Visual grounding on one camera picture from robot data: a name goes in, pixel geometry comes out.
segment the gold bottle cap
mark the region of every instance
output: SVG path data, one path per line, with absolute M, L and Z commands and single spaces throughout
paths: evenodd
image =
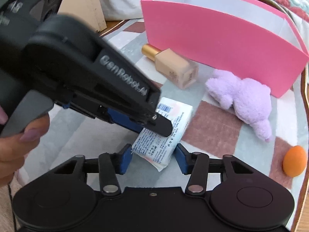
M 150 44 L 145 44 L 142 47 L 142 53 L 152 61 L 155 61 L 155 56 L 161 52 L 161 50 L 157 49 L 156 47 L 150 45 Z

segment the orange makeup sponge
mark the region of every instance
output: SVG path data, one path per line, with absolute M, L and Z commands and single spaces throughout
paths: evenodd
M 301 146 L 292 147 L 284 156 L 283 171 L 287 176 L 299 176 L 306 168 L 307 153 Z

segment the finger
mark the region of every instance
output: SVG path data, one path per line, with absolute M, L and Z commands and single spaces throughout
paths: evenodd
M 11 175 L 1 178 L 0 187 L 6 186 L 7 184 L 9 184 L 12 181 L 13 177 L 14 177 L 14 174 L 12 173 Z
M 0 106 L 0 125 L 4 125 L 7 122 L 7 120 L 8 116 Z
M 19 141 L 21 142 L 32 142 L 42 137 L 47 133 L 49 129 L 49 115 L 46 114 L 43 117 L 32 121 L 21 135 Z
M 39 138 L 31 142 L 21 142 L 19 137 L 20 135 L 0 138 L 0 161 L 11 161 L 23 157 L 36 148 L 40 142 Z
M 0 138 L 0 161 L 11 161 L 25 156 L 36 148 L 49 128 L 49 115 L 32 121 L 23 134 Z
M 24 157 L 0 163 L 0 178 L 11 175 L 24 165 Z

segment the purple plush toy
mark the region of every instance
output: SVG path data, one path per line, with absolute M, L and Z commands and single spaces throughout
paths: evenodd
M 206 83 L 209 94 L 228 110 L 234 106 L 236 116 L 249 124 L 260 139 L 269 142 L 272 130 L 270 88 L 251 78 L 240 79 L 225 70 L 215 70 Z

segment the checkered tablecloth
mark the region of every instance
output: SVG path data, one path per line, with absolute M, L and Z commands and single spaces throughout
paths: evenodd
M 301 145 L 308 151 L 308 124 L 301 94 L 301 76 L 282 98 L 272 97 L 269 120 L 276 138 L 265 143 L 255 136 L 251 127 L 235 116 L 233 110 L 220 109 L 210 97 L 204 86 L 213 71 L 210 66 L 199 64 L 198 81 L 186 90 L 180 90 L 156 71 L 153 62 L 141 53 L 141 47 L 147 43 L 142 19 L 130 20 L 104 38 L 161 88 L 162 97 L 193 106 L 194 116 L 181 140 L 187 150 L 202 151 L 211 158 L 233 154 L 286 187 L 295 199 L 295 211 L 287 228 L 295 227 L 302 207 L 302 201 L 298 202 L 299 194 L 303 185 L 307 185 L 307 175 L 304 172 L 296 178 L 287 177 L 282 171 L 282 158 L 294 145 Z M 60 107 L 55 107 L 50 116 L 50 131 L 41 139 L 39 147 L 30 153 L 20 170 L 19 179 L 24 183 L 74 155 L 94 158 L 101 153 L 117 152 L 126 143 L 132 144 L 137 137 L 136 133 L 120 126 L 93 120 Z M 127 173 L 118 176 L 122 189 L 125 186 L 185 188 L 188 178 L 181 174 L 174 158 L 159 173 L 136 155 L 133 155 Z M 211 190 L 219 183 L 219 174 L 210 174 L 207 189 Z M 98 189 L 98 176 L 89 175 L 88 184 Z

